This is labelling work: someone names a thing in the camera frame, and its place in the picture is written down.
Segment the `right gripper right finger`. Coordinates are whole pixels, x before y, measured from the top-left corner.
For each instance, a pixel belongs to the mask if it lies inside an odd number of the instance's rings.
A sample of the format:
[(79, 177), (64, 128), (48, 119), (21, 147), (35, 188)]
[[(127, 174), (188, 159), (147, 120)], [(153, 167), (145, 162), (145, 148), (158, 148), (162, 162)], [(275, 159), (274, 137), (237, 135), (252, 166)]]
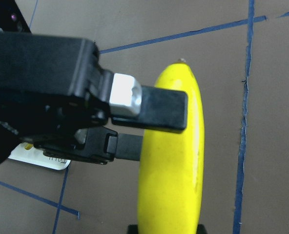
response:
[(198, 224), (196, 234), (206, 234), (206, 228), (203, 224)]

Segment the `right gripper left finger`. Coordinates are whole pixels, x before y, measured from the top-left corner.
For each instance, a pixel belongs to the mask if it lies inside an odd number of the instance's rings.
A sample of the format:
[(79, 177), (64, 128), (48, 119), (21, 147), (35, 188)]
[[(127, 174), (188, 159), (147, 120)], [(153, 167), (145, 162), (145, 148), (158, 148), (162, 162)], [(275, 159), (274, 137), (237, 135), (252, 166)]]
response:
[(138, 234), (138, 225), (131, 224), (127, 227), (127, 234)]

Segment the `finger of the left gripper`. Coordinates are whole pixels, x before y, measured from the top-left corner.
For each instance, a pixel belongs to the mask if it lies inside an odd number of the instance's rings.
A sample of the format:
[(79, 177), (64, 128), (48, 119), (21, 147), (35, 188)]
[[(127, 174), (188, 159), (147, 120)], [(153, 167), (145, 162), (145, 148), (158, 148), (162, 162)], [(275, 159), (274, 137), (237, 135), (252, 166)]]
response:
[(187, 126), (187, 94), (142, 86), (133, 76), (115, 73), (109, 107), (114, 125), (180, 133)]
[(109, 135), (107, 153), (113, 158), (140, 161), (143, 137), (130, 134)]

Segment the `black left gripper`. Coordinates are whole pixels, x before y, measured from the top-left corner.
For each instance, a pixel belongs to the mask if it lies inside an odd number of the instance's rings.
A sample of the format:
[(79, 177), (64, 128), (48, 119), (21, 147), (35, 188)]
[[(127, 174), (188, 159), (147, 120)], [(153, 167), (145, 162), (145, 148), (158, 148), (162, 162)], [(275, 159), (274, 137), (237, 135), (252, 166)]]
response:
[(113, 79), (90, 40), (0, 32), (0, 164), (21, 143), (45, 156), (113, 161)]

